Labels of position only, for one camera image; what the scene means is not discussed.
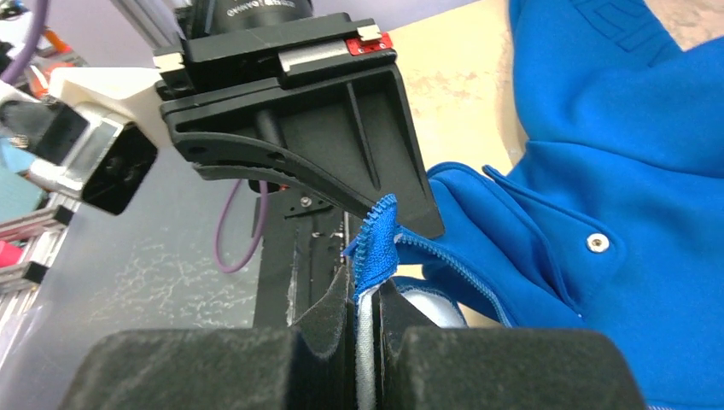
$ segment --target beige tabletop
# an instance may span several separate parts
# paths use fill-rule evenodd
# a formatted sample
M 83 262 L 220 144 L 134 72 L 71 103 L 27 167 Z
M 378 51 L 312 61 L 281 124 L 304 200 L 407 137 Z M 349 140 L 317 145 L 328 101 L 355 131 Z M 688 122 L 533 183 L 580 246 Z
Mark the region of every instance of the beige tabletop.
M 684 49 L 724 35 L 724 0 L 647 3 Z M 508 0 L 472 3 L 391 36 L 425 166 L 458 161 L 508 173 L 527 139 L 513 103 Z M 398 274 L 419 277 L 420 268 L 402 266 Z M 464 313 L 471 325 L 494 325 Z

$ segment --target camera lens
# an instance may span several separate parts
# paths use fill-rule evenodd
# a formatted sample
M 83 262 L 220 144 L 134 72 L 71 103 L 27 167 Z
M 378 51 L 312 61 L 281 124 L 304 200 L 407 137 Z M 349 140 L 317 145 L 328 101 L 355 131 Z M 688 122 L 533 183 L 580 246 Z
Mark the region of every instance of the camera lens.
M 274 26 L 312 17 L 309 0 L 216 0 L 208 34 L 221 34 L 261 26 Z

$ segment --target white fabric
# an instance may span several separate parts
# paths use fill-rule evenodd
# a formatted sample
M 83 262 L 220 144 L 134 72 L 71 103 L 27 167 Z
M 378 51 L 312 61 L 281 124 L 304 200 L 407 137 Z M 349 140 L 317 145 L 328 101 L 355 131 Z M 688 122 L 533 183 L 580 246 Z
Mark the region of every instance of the white fabric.
M 374 410 L 375 397 L 375 331 L 372 317 L 372 295 L 380 286 L 374 286 L 359 296 L 357 304 L 357 409 Z
M 439 327 L 468 327 L 456 307 L 442 296 L 433 295 L 422 290 L 408 290 L 402 295 Z

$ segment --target metal button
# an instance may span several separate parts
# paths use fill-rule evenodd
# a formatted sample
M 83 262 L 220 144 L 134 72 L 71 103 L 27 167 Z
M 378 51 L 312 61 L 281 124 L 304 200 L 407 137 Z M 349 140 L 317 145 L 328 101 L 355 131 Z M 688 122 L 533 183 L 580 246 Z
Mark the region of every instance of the metal button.
M 594 233 L 586 239 L 586 245 L 591 252 L 600 254 L 608 250 L 610 241 L 603 233 Z

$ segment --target red component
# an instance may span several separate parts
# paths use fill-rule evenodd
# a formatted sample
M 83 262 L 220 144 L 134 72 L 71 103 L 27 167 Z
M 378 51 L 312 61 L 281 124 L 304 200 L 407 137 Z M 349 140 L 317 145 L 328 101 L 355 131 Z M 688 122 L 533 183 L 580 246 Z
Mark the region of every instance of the red component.
M 0 241 L 0 267 L 11 267 L 20 261 L 22 249 Z
M 376 51 L 391 49 L 392 39 L 389 34 L 384 32 L 382 38 L 375 41 L 362 42 L 359 38 L 350 38 L 347 40 L 347 48 L 349 54 L 353 56 L 362 56 L 363 54 L 370 54 Z

